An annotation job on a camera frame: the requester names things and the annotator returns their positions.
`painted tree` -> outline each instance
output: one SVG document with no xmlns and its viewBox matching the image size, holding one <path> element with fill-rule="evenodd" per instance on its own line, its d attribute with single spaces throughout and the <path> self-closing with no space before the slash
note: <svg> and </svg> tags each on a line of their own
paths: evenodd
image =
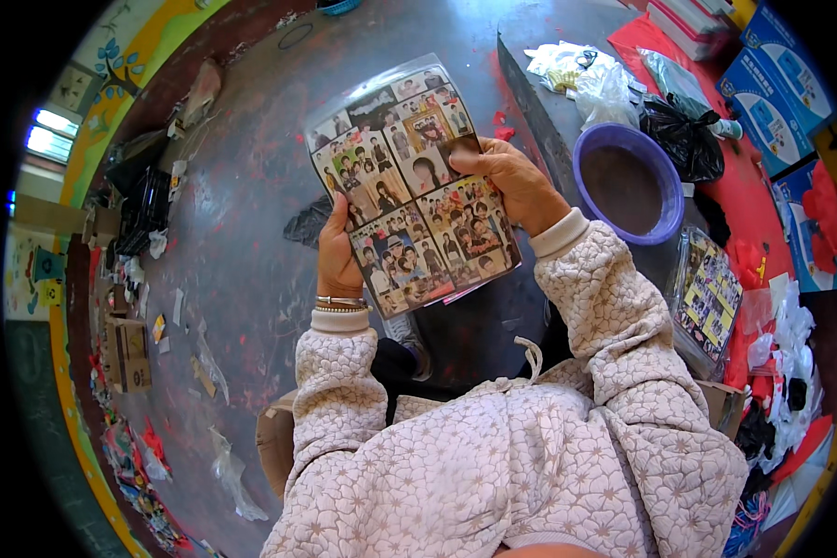
<svg viewBox="0 0 837 558">
<path fill-rule="evenodd" d="M 104 93 L 106 98 L 111 99 L 116 94 L 118 97 L 124 96 L 128 93 L 131 96 L 136 96 L 140 92 L 140 88 L 130 78 L 130 74 L 138 75 L 143 73 L 145 64 L 135 64 L 139 58 L 139 53 L 130 53 L 126 57 L 121 54 L 121 49 L 117 41 L 112 38 L 105 47 L 100 47 L 96 52 L 96 56 L 102 60 L 94 65 L 96 71 L 99 72 L 99 77 L 104 80 L 100 93 L 96 94 L 96 99 L 93 104 L 97 104 L 102 100 Z"/>
</svg>

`quilted jacket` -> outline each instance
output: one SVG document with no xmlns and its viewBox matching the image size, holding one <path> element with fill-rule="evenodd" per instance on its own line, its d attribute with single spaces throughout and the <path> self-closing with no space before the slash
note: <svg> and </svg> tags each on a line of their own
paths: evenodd
<svg viewBox="0 0 837 558">
<path fill-rule="evenodd" d="M 576 358 L 539 375 L 539 349 L 518 339 L 533 378 L 447 404 L 406 398 L 388 428 L 367 316 L 313 313 L 296 353 L 294 467 L 261 558 L 485 558 L 558 542 L 721 554 L 747 466 L 710 427 L 663 297 L 576 208 L 530 244 Z"/>
</svg>

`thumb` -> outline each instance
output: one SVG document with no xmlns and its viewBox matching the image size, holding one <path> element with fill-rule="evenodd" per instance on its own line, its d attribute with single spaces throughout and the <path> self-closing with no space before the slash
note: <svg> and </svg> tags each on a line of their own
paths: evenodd
<svg viewBox="0 0 837 558">
<path fill-rule="evenodd" d="M 486 174 L 495 173 L 497 167 L 502 164 L 505 153 L 464 153 L 457 152 L 450 155 L 450 165 L 461 174 Z"/>
<path fill-rule="evenodd" d="M 335 205 L 332 214 L 325 222 L 325 228 L 335 235 L 345 229 L 347 224 L 347 198 L 341 192 L 335 192 Z"/>
</svg>

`left hand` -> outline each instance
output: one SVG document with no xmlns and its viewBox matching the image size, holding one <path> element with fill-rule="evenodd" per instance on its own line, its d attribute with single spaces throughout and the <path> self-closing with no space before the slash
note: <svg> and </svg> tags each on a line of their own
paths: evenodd
<svg viewBox="0 0 837 558">
<path fill-rule="evenodd" d="M 340 298 L 360 298 L 363 277 L 345 232 L 347 198 L 335 192 L 335 207 L 319 232 L 319 279 L 316 294 Z"/>
</svg>

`hand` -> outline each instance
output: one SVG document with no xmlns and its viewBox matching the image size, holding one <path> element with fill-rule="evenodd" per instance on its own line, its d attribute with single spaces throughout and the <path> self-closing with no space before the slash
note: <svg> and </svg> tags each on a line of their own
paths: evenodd
<svg viewBox="0 0 837 558">
<path fill-rule="evenodd" d="M 462 174 L 488 176 L 502 192 L 505 213 L 535 237 L 570 212 L 543 173 L 512 144 L 480 138 L 484 154 L 454 153 L 450 165 Z"/>
<path fill-rule="evenodd" d="M 319 232 L 319 279 L 316 294 L 340 298 L 360 298 L 363 278 L 345 232 L 347 199 L 335 192 L 335 207 Z"/>
</svg>

